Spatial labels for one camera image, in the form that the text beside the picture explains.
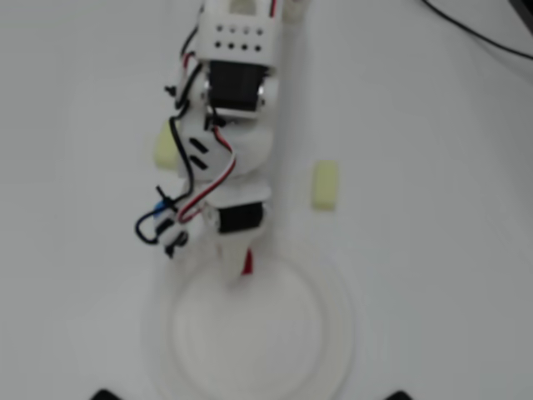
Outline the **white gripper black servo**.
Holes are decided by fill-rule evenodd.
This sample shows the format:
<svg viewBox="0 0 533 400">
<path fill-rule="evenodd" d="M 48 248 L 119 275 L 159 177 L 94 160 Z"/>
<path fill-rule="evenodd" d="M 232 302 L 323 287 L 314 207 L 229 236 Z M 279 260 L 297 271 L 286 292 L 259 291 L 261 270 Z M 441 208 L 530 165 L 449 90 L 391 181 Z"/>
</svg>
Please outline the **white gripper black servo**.
<svg viewBox="0 0 533 400">
<path fill-rule="evenodd" d="M 242 275 L 253 241 L 251 235 L 230 234 L 259 229 L 267 218 L 270 200 L 269 185 L 220 185 L 203 198 L 202 236 L 217 237 L 217 259 L 225 284 Z"/>
</svg>

